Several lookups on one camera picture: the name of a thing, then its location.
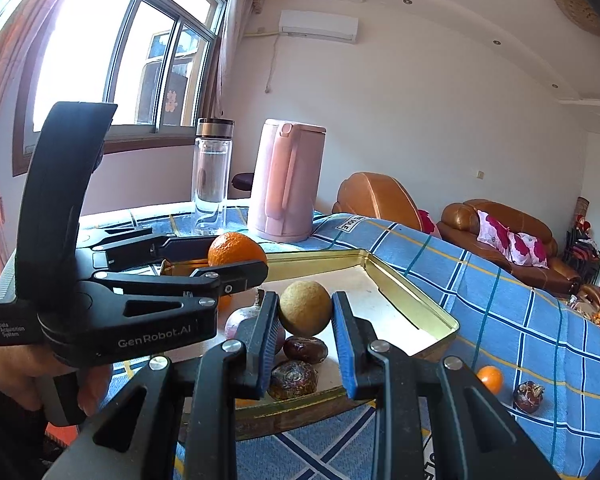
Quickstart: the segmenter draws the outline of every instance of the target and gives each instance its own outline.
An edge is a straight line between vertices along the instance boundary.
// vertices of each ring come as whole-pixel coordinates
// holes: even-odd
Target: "window sill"
[[[195,137],[156,137],[155,139],[107,140],[104,143],[104,154],[151,150],[153,148],[170,148],[173,146],[193,146]],[[29,171],[32,153],[24,153],[13,160],[13,176],[26,174]]]

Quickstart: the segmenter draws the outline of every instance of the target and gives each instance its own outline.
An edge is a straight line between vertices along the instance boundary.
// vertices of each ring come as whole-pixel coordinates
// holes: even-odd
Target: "onion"
[[[226,324],[224,326],[224,336],[227,339],[235,338],[235,335],[238,332],[238,325],[240,325],[240,323],[245,319],[253,319],[254,317],[258,317],[259,313],[260,307],[255,305],[239,308],[226,320]],[[276,354],[280,352],[282,345],[285,343],[285,337],[286,332],[281,325],[278,329],[278,337],[276,338]]]

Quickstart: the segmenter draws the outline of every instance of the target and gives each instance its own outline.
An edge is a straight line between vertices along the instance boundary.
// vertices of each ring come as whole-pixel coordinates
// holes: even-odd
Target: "human hand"
[[[75,371],[60,363],[43,345],[0,346],[0,391],[29,411],[42,407],[35,379],[60,376]],[[78,406],[93,415],[109,389],[112,367],[90,368],[78,391]]]

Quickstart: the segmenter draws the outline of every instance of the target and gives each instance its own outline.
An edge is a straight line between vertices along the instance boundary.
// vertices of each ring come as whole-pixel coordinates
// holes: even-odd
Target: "pink cushion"
[[[440,236],[440,231],[438,231],[438,226],[433,223],[433,220],[431,220],[429,211],[418,209],[418,215],[420,216],[420,223],[422,224],[422,232],[424,234],[432,235],[442,239],[442,236]]]
[[[544,250],[544,245],[542,242],[535,236],[528,235],[526,233],[518,233],[518,236],[520,236],[521,240],[529,248],[529,253],[531,256],[530,264],[534,267],[548,269],[549,266],[546,264],[546,251]]]
[[[509,261],[516,265],[530,266],[531,251],[522,241],[520,235],[509,231]]]
[[[480,217],[480,233],[478,241],[490,245],[505,258],[509,258],[509,230],[484,211],[478,211]]]

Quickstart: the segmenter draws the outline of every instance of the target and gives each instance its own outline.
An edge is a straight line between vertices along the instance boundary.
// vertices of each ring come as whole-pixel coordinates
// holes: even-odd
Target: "bottle lid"
[[[197,137],[205,139],[231,139],[234,136],[234,122],[229,119],[198,119]]]

